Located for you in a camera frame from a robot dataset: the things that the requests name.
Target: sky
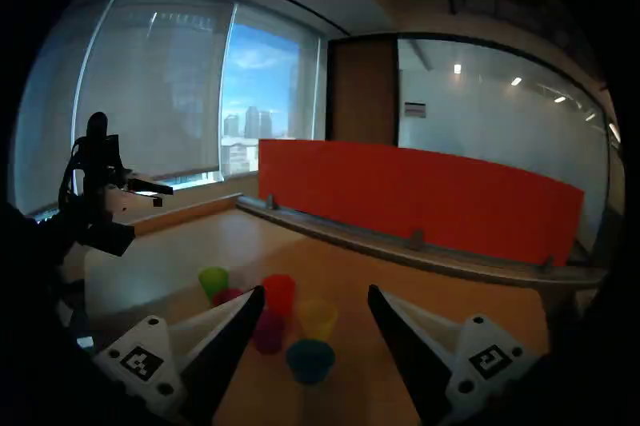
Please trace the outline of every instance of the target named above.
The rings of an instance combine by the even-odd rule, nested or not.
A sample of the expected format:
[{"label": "sky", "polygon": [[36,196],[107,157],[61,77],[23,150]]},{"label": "sky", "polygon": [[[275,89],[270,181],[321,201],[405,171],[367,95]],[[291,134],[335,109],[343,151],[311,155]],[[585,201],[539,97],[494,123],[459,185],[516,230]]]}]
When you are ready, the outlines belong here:
[{"label": "sky", "polygon": [[235,24],[231,32],[222,83],[222,120],[236,113],[240,134],[250,106],[271,111],[274,136],[286,132],[291,69],[298,64],[295,42]]}]

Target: wooden table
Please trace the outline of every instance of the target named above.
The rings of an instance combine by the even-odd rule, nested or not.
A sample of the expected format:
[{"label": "wooden table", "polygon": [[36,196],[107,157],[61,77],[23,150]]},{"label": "wooden table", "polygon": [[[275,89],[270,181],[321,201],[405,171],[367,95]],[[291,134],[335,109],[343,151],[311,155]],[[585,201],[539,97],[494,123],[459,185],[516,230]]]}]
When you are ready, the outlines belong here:
[{"label": "wooden table", "polygon": [[[547,351],[545,314],[532,289],[427,273],[329,245],[236,209],[138,238],[124,257],[86,258],[87,312],[106,345],[144,316],[172,324],[205,310],[198,270],[221,266],[249,288],[290,274],[297,297],[339,309],[330,344],[336,364],[324,383],[294,382],[284,359],[249,345],[214,417],[225,424],[418,424],[418,415],[366,303],[369,285],[461,322],[485,313],[537,353]],[[286,343],[301,337],[292,322]]]}]

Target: red-orange panel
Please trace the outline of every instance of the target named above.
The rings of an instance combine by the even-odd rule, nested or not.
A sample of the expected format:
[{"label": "red-orange panel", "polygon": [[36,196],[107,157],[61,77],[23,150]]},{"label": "red-orange panel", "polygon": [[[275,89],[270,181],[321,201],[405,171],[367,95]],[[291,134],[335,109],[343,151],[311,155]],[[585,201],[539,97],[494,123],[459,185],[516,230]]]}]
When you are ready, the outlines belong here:
[{"label": "red-orange panel", "polygon": [[521,169],[454,155],[341,141],[260,141],[260,197],[433,245],[563,265],[581,190]]}]

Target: plastic cup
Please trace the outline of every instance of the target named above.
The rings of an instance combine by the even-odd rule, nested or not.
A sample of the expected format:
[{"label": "plastic cup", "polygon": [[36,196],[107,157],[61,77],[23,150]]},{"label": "plastic cup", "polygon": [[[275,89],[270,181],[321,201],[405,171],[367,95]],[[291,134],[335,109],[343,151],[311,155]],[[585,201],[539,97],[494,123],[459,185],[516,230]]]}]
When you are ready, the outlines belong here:
[{"label": "plastic cup", "polygon": [[324,300],[310,299],[298,303],[296,312],[305,337],[329,340],[338,320],[338,309],[335,306]]},{"label": "plastic cup", "polygon": [[277,313],[265,309],[254,330],[255,348],[262,354],[275,354],[282,349],[285,321]]},{"label": "plastic cup", "polygon": [[286,363],[298,383],[316,384],[329,374],[335,353],[324,341],[300,340],[286,350]]},{"label": "plastic cup", "polygon": [[229,287],[229,273],[222,268],[203,269],[198,274],[198,279],[209,301],[213,301],[216,293]]},{"label": "plastic cup", "polygon": [[288,317],[294,306],[295,281],[286,274],[273,274],[262,280],[266,305],[282,317]]},{"label": "plastic cup", "polygon": [[227,301],[231,301],[234,298],[237,298],[237,297],[239,297],[241,295],[242,295],[242,290],[241,289],[238,289],[238,288],[225,288],[225,289],[221,289],[220,291],[215,293],[213,299],[211,300],[211,302],[213,303],[214,306],[219,306],[219,305],[222,305],[223,303],[226,303]]}]

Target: yellow cup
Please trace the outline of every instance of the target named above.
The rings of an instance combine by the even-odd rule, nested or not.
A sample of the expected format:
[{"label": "yellow cup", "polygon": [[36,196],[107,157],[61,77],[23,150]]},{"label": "yellow cup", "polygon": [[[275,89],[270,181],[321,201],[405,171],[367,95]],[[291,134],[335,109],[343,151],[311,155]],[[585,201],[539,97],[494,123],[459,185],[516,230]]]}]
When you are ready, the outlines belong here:
[{"label": "yellow cup", "polygon": [[338,320],[338,309],[324,300],[300,301],[296,313],[305,337],[312,340],[327,341]]}]

